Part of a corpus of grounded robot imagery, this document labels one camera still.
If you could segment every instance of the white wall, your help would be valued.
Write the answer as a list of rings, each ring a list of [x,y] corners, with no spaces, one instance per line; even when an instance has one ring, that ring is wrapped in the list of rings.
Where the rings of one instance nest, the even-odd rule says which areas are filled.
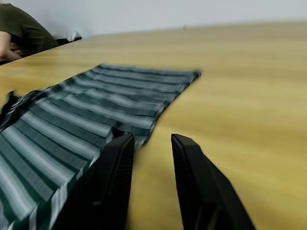
[[[307,20],[306,0],[11,0],[53,35]]]

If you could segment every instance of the green striped fabric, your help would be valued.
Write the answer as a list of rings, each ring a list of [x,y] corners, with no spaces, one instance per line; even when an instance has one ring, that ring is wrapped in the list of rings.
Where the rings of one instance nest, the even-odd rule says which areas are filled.
[[[139,148],[160,114],[199,75],[99,65],[4,106],[0,229],[51,229],[104,145],[133,133]]]

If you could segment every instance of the wood grain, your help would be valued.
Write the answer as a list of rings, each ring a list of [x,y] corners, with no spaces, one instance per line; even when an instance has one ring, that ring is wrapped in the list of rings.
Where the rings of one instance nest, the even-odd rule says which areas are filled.
[[[307,23],[95,36],[0,67],[0,104],[99,63],[202,69],[136,153],[127,229],[182,229],[170,134],[199,143],[260,230],[307,226]]]

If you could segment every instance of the person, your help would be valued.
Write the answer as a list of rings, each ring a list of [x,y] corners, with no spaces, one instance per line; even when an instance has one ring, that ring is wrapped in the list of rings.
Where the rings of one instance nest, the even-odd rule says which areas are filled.
[[[57,46],[33,17],[9,3],[0,3],[0,59],[10,62]]]

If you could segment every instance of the sleeve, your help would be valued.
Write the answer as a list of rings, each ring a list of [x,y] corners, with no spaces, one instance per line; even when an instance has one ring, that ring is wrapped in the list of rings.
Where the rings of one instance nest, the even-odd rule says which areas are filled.
[[[7,32],[19,38],[23,37],[23,30],[15,16],[0,6],[0,31]]]

